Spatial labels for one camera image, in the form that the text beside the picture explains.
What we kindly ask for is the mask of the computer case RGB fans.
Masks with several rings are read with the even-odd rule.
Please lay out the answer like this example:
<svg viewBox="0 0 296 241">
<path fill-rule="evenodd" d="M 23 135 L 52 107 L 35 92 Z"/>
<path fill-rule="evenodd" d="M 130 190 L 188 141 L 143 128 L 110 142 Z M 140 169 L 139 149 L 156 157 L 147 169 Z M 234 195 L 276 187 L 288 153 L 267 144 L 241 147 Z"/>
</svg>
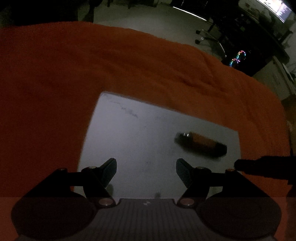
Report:
<svg viewBox="0 0 296 241">
<path fill-rule="evenodd" d="M 246 60 L 246 52 L 241 50 L 237 53 L 236 57 L 231 59 L 229 66 L 236 67 L 238 64 L 244 62 Z"/>
</svg>

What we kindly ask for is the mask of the computer monitor screen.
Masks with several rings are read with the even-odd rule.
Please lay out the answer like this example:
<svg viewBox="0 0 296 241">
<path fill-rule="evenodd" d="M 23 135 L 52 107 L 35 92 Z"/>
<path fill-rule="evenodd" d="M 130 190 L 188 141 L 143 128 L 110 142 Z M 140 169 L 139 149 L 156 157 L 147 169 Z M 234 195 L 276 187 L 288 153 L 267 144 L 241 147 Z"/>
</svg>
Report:
<svg viewBox="0 0 296 241">
<path fill-rule="evenodd" d="M 263 6 L 268 8 L 281 22 L 285 22 L 292 10 L 281 0 L 258 0 Z"/>
</svg>

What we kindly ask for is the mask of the white flat box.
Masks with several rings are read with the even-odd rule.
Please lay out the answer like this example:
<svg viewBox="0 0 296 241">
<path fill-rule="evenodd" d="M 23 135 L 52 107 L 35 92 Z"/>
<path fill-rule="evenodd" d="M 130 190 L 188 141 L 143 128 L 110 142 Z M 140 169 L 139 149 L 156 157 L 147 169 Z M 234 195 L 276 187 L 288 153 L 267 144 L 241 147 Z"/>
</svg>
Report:
<svg viewBox="0 0 296 241">
<path fill-rule="evenodd" d="M 194 132 L 227 146 L 216 160 L 184 150 L 178 133 Z M 115 200 L 179 199 L 186 187 L 176 161 L 223 173 L 241 157 L 238 132 L 183 113 L 109 92 L 100 95 L 83 144 L 78 170 L 114 158 L 117 172 L 108 190 Z"/>
</svg>

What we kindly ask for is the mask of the office swivel chair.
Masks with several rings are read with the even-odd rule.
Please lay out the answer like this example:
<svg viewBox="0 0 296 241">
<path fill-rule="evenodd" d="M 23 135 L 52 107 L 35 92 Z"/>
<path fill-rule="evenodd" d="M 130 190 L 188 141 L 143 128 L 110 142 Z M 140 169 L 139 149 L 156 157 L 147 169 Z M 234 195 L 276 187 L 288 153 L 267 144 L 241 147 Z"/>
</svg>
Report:
<svg viewBox="0 0 296 241">
<path fill-rule="evenodd" d="M 202 41 L 209 41 L 213 43 L 214 46 L 219 48 L 219 55 L 222 59 L 227 57 L 227 47 L 226 47 L 226 36 L 220 31 L 219 18 L 216 16 L 210 17 L 206 20 L 210 26 L 208 29 L 197 29 L 196 34 L 199 36 L 195 40 L 195 44 L 199 45 Z"/>
</svg>

